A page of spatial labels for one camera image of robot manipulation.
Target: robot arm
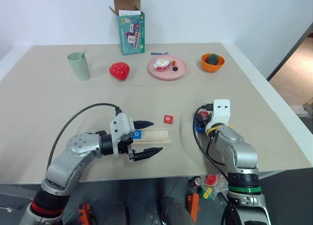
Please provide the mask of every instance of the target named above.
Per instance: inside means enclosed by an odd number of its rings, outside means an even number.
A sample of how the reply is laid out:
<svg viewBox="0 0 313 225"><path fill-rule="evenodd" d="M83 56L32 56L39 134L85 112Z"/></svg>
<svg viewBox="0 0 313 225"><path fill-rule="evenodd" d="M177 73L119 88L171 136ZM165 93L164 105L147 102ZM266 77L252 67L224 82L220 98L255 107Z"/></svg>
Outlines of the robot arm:
<svg viewBox="0 0 313 225"><path fill-rule="evenodd" d="M270 225L259 185L258 156L255 149L228 126L230 101L214 100L213 105L203 108L213 112L204 123L205 132L223 156L228 177L229 204L222 223L225 219L227 225Z"/></svg>
<svg viewBox="0 0 313 225"><path fill-rule="evenodd" d="M135 121L118 113L110 124L111 134L99 131L73 136L64 151L49 165L34 200L28 205L20 225L61 225L62 215L71 193L75 190L86 166L103 155L127 153L129 159L149 158L162 148L145 149L142 153L132 150L135 129L153 125Z"/></svg>

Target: pink plate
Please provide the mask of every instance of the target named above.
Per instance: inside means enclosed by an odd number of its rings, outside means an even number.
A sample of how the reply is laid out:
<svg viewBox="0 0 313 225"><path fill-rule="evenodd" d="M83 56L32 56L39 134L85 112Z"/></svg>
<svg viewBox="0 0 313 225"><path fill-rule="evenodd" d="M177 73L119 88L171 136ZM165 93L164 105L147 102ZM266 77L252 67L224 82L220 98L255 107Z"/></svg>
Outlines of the pink plate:
<svg viewBox="0 0 313 225"><path fill-rule="evenodd" d="M152 65L155 63L155 61L163 59L163 60L169 60L169 61L176 61L175 66L178 67L177 71L173 71L173 66L168 68L165 71L155 71L153 70ZM187 72L187 64L180 58L171 56L171 55L159 55L154 57L150 62L148 63L148 70L150 73L159 79L163 80L175 80L178 78L181 78L186 72Z"/></svg>

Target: white wall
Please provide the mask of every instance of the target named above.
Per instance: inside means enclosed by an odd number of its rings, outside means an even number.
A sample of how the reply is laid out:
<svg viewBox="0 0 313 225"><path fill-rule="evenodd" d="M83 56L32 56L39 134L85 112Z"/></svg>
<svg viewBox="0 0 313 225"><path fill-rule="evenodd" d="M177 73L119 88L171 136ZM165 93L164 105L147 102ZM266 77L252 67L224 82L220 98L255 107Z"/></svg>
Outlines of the white wall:
<svg viewBox="0 0 313 225"><path fill-rule="evenodd" d="M264 76L312 22L312 0L141 0L146 43L235 42ZM117 44L113 0L0 0L13 45Z"/></svg>

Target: avocado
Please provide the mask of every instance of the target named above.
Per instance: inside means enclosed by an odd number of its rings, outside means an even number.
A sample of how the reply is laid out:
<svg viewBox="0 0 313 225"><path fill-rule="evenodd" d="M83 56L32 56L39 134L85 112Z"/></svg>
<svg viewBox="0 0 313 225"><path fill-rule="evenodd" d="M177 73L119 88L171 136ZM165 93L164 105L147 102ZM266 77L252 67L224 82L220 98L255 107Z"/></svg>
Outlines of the avocado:
<svg viewBox="0 0 313 225"><path fill-rule="evenodd" d="M210 65L217 65L217 63L219 62L219 57L217 54L210 54L207 57L206 62Z"/></svg>

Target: orange bowl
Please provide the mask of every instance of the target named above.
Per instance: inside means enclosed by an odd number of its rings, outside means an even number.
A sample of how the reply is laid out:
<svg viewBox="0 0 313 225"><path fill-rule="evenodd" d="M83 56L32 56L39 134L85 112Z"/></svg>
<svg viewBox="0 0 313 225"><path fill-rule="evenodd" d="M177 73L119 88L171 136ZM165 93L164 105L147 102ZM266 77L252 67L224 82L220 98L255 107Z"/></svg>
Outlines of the orange bowl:
<svg viewBox="0 0 313 225"><path fill-rule="evenodd" d="M209 57L209 55L211 55L212 53L209 54L205 54L202 56L201 58L201 68L207 72L216 72L217 70L219 70L225 63L225 60L222 56L217 55L219 57L219 61L217 63L217 65L210 65L206 62L206 59Z"/></svg>

